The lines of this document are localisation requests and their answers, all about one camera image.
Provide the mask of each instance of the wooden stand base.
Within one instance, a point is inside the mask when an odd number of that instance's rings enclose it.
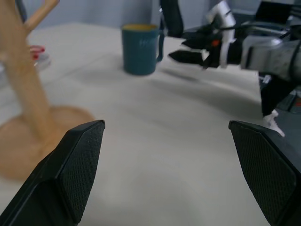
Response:
[[[44,141],[38,140],[23,116],[0,127],[0,175],[25,181],[37,164],[55,149],[66,131],[94,120],[90,113],[74,107],[56,107],[50,111],[56,129]]]

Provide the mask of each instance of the mug handle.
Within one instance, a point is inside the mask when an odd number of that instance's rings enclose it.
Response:
[[[163,46],[164,46],[164,31],[159,31],[159,55],[157,57],[157,63],[161,62],[163,60]]]

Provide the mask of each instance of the gray wall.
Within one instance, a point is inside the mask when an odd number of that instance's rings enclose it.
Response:
[[[230,0],[233,10],[245,10],[255,13],[259,7],[261,0]]]
[[[23,0],[28,14],[39,8],[43,0]],[[149,23],[151,0],[62,0],[39,28],[83,22],[120,27],[124,23]]]
[[[31,15],[43,0],[23,0]],[[83,22],[120,27],[125,23],[150,23],[159,19],[159,0],[62,0],[39,28]],[[200,26],[210,0],[179,0],[185,28]]]

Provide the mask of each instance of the blue mug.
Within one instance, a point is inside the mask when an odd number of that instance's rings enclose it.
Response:
[[[155,72],[156,64],[163,59],[164,37],[163,32],[159,31],[156,25],[124,25],[122,27],[124,70],[134,75],[148,75]]]

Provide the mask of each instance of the white robot part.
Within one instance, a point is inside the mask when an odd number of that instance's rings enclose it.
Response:
[[[231,9],[225,0],[215,5],[208,13],[207,19],[210,23],[217,21],[221,28],[233,27],[236,25],[236,21],[231,12]],[[222,68],[227,67],[228,51],[230,44],[235,41],[235,30],[226,30],[223,32],[222,49],[220,55],[220,65]]]

